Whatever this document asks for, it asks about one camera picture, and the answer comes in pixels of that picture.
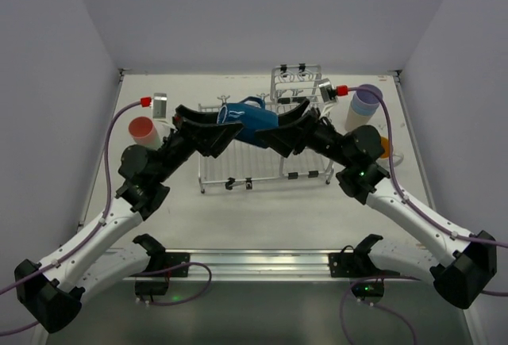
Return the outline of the beige plastic cup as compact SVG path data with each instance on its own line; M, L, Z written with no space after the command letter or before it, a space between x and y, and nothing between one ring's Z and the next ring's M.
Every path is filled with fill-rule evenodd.
M347 132L351 132L352 130L359 128L360 126L367 125L371 119L372 115L362 115L357 113L353 109L349 109L344 123L344 129Z

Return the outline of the dark blue ceramic mug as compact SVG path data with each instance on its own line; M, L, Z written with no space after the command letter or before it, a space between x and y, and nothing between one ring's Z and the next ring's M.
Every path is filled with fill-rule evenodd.
M235 103L225 103L217 114L218 124L240 122L243 128L238 132L236 140L258 148L268 148L255 133L259 130L279 127L279 116L267 109L262 98L249 96Z

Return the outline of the pink plastic cup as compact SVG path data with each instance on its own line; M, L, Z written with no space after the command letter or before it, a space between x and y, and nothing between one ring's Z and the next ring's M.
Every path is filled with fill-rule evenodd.
M144 147L147 147L147 144L150 141L154 140L156 137L159 137L159 133L156 130L156 126L153 120L148 117L134 118L129 123L128 131L134 142Z

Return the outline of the light blue plastic cup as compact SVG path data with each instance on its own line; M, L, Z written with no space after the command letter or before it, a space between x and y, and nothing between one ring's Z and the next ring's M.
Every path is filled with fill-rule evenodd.
M354 111L360 116L365 117L371 117L372 115L374 115L379 106L380 106L379 102L373 104L366 103L357 97L354 97L350 103L352 111Z

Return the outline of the white floral ceramic mug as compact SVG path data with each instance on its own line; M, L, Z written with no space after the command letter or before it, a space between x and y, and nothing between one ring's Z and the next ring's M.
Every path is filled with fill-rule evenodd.
M391 146L390 141L387 137L382 136L381 144L384 150L384 153L378 158L377 163L385 167L386 169L390 166L390 159L392 159L393 166L399 166L405 159L405 156L400 151L396 151L393 146Z

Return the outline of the lavender plastic cup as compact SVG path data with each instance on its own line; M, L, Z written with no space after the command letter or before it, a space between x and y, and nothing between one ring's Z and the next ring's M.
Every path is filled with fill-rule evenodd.
M377 109L380 99L383 99L383 92L371 84L360 85L360 90L353 96L353 101L361 109Z

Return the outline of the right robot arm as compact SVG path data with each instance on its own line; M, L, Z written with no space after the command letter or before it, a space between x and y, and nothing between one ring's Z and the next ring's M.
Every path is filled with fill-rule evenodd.
M311 149L343 166L336 174L343 192L391 219L431 254L429 266L412 270L410 276L429 280L448 303L469 308L495 276L495 238L454 224L402 188L394 172L377 163L383 147L375 127L362 125L340 134L318 109L310 109L287 125L258 130L255 136L284 157Z

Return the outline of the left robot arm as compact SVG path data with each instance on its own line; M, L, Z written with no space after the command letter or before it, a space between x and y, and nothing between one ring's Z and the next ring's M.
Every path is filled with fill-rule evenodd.
M69 325L84 302L90 267L123 235L146 221L170 192L164 182L195 152L217 158L243 129L240 122L202 123L180 114L157 149L128 146L117 191L106 188L106 206L89 224L50 255L25 259L14 270L17 299L47 332Z

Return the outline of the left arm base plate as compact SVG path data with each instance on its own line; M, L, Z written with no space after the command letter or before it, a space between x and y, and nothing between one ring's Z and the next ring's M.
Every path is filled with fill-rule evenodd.
M191 255L188 252L164 252L153 255L146 268L136 276L186 278L189 266L176 267L188 263L190 260Z

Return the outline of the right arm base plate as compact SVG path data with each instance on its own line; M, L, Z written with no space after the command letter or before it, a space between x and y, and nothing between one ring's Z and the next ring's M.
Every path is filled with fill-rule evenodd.
M353 252L333 252L328 254L329 273L332 278L365 278L375 276L398 276L399 272L382 270L365 256Z

